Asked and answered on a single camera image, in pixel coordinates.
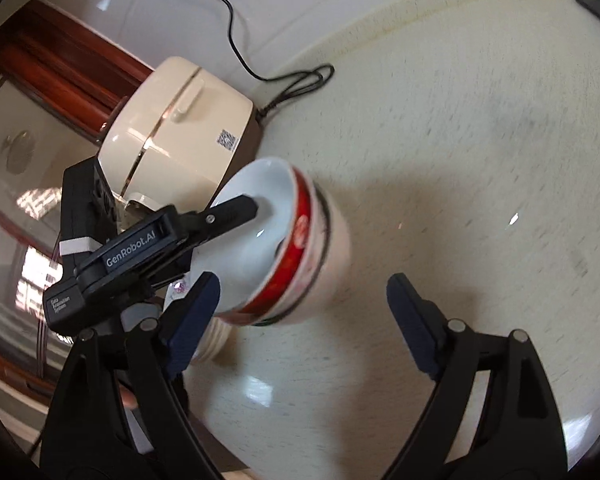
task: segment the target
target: blue gripper pad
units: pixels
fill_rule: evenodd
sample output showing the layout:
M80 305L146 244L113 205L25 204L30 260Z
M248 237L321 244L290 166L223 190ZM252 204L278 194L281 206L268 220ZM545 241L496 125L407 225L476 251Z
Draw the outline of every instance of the blue gripper pad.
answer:
M160 339L169 351L164 371L170 380L189 366L220 301L220 280L204 272L181 300L160 318Z
M418 370L436 380L442 371L436 354L445 338L444 316L435 304L420 297L402 273L389 278L386 300Z

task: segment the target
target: red and white bowl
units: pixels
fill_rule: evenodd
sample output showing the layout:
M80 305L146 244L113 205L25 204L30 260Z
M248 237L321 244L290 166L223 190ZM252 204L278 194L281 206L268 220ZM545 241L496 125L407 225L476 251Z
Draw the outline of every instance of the red and white bowl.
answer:
M214 204L245 194L258 203L258 213L192 254L192 282L205 270L220 279L216 316L239 326L304 319L299 314L308 312L304 300L320 282L317 277L331 240L328 221L333 214L325 210L319 193L302 171L280 158L248 164L222 188ZM349 232L344 220L343 225L346 243L341 248L348 267ZM321 304L332 295L313 294ZM316 310L315 301L311 307Z

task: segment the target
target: white bowl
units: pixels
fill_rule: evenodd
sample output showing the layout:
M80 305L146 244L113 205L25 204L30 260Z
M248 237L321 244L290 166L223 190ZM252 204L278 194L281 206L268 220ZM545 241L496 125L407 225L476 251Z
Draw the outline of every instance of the white bowl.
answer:
M200 340L196 352L193 354L191 363L203 363L211 361L224 348L226 340L231 334L233 327L217 317L213 317L209 326Z
M245 194L258 203L256 218L194 249L190 278L206 270L220 279L216 314L234 324L249 324L261 315L235 316L270 286L292 243L299 191L294 168L280 158L263 158L242 168L220 191L214 205Z

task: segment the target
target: countertop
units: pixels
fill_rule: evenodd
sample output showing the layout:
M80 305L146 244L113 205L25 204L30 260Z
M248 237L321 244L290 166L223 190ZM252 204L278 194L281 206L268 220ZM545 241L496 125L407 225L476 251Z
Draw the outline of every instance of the countertop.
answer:
M404 0L295 65L317 60L335 78L260 156L334 195L350 275L319 316L190 367L193 411L264 480L380 478L433 386L384 298L404 272L448 318L529 332L573 464L600 434L600 22L573 0Z

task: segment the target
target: bowl rim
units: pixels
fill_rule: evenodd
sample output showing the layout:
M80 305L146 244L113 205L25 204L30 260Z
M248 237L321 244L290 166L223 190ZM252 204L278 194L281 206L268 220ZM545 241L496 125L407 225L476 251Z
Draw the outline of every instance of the bowl rim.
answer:
M261 321L269 318L277 319L279 315L284 314L290 308L293 309L294 305L298 302L299 298L305 297L305 290L298 292L295 295L291 294L291 290L298 284L298 280L300 280L303 276L308 276L309 285L307 288L311 288L311 286L313 286L315 276L322 267L326 247L329 243L329 214L328 211L325 211L325 208L323 207L323 204L320 201L320 198L318 197L319 186L307 175L305 171L300 170L299 168L296 169L298 169L302 178L304 178L305 183L309 187L309 192L312 200L312 217L310 223L310 230L306 242L307 251L305 251L304 255L302 256L302 261L300 262L300 265L296 270L296 274L294 275L291 282L289 282L288 287L286 288L282 297L280 297L280 300L278 300L278 302L271 309L269 309L265 314L263 314L263 316L257 319L254 322L254 324L259 324ZM324 230L320 229L320 217L322 218L321 223L324 227ZM308 265L310 257L312 255L312 251L318 251L318 263L317 267L309 275Z
M272 313L272 316L269 316L267 314L265 314L263 317L261 317L259 320L257 320L257 322L253 323L254 326L270 326L273 324L276 324L280 321L284 321L287 317L292 317L293 314L302 308L302 306L304 305L304 302L306 300L306 298L311 294L312 290L314 289L314 286L316 285L316 282L318 280L318 277L320 276L320 273L322 272L322 268L324 267L324 265L327 263L327 260L329 259L329 256L331 254L331 251L333 251L333 228L334 228L334 218L333 218L333 212L330 209L330 198L329 196L317 185L315 184L315 190L316 190L316 196L318 199L318 203L320 208L322 208L322 211L324 213L324 219L325 219L325 237L324 237L324 245L322 247L322 253L320 254L320 262L318 263L314 275L311 278L311 281L309 282L308 286L305 288L305 290L302 292L302 294L288 307L286 307L285 310L282 310L281 312L275 312Z
M278 304L278 301L288 289L288 286L293 281L293 278L296 276L298 269L301 266L303 256L308 247L308 240L310 237L309 227L312 225L312 214L314 214L312 211L313 205L310 183L306 181L298 168L279 157L260 158L251 164L259 161L275 161L277 164L281 163L291 174L291 181L294 184L294 207L292 209L294 213L289 219L285 239L278 251L276 259L267 275L260 282L258 288L251 293L249 298L245 300L242 305L236 306L235 308L218 315L220 319L232 325L244 326L252 324L256 320L266 316L267 312ZM296 233L302 229L302 225L299 224L302 217L306 217L306 220L302 222L305 223L308 228L306 230L306 235L304 236L304 243L299 247L296 243L292 242L296 237Z

